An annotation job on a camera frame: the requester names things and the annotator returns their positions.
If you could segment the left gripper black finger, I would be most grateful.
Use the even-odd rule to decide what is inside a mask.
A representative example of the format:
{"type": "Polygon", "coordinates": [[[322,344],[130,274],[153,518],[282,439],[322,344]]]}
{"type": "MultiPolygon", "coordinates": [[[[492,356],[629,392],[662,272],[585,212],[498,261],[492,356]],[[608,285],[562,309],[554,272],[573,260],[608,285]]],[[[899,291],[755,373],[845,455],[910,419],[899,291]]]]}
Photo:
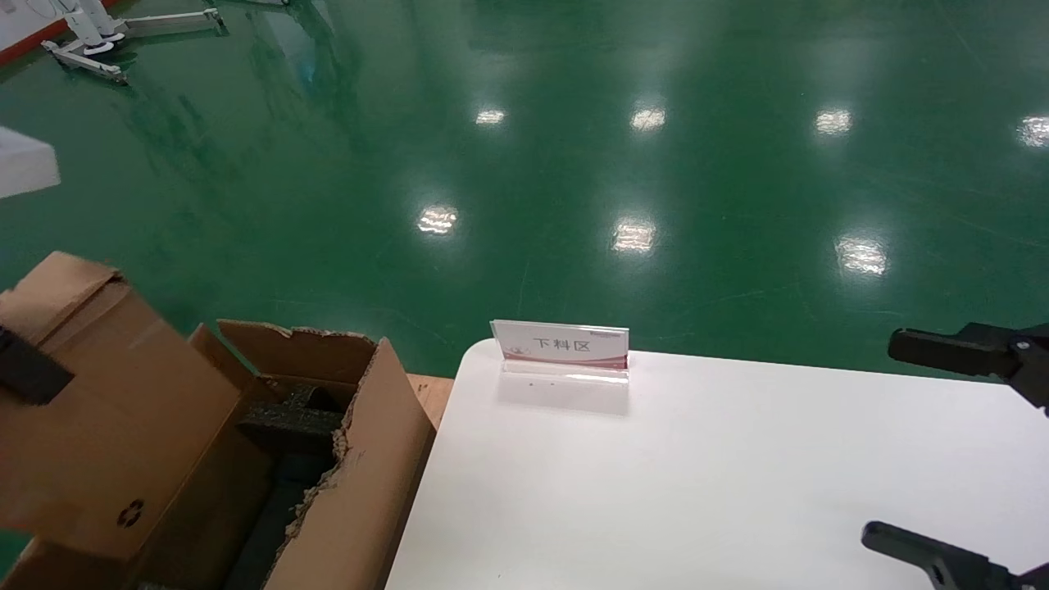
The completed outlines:
{"type": "Polygon", "coordinates": [[[48,406],[72,381],[74,373],[1,326],[1,384],[16,400],[27,406],[48,406]]]}

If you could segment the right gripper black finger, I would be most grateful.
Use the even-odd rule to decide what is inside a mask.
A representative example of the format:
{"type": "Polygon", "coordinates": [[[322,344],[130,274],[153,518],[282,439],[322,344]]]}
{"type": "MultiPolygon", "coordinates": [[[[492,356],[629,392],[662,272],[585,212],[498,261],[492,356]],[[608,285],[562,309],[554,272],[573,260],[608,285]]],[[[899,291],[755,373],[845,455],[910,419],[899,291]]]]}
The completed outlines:
{"type": "Polygon", "coordinates": [[[1009,329],[966,324],[955,334],[896,329],[894,360],[967,376],[993,376],[1039,410],[1048,410],[1048,324],[1009,329]]]}
{"type": "Polygon", "coordinates": [[[903,561],[928,575],[934,589],[1047,589],[1048,564],[1012,574],[983,554],[925,538],[881,520],[863,527],[861,544],[870,551],[903,561]]]}

